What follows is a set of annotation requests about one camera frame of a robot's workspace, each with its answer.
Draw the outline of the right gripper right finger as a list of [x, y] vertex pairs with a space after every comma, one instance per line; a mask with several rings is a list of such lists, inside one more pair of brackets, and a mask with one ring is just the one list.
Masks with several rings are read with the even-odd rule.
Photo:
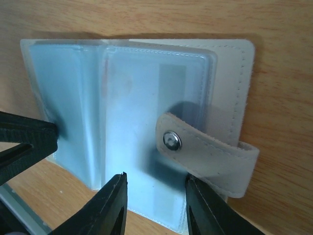
[[186, 212], [190, 235], [262, 235], [236, 213], [209, 185], [188, 175]]

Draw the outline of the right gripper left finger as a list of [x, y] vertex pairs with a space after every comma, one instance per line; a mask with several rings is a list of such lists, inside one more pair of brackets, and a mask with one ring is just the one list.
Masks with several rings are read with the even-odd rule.
[[128, 207], [125, 172], [114, 175], [76, 214], [51, 235], [123, 235]]

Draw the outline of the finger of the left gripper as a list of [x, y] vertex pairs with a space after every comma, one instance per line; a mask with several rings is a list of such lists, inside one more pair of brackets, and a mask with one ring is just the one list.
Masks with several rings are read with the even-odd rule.
[[15, 143], [0, 153], [0, 184], [32, 167], [58, 149], [54, 123], [0, 113], [0, 141]]

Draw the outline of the white card holder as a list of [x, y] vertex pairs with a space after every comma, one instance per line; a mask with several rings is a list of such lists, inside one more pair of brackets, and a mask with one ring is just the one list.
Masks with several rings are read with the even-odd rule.
[[51, 160], [98, 190], [128, 175], [129, 210], [187, 233], [188, 173], [244, 196], [259, 150], [239, 141], [255, 47], [245, 39], [22, 39], [59, 130]]

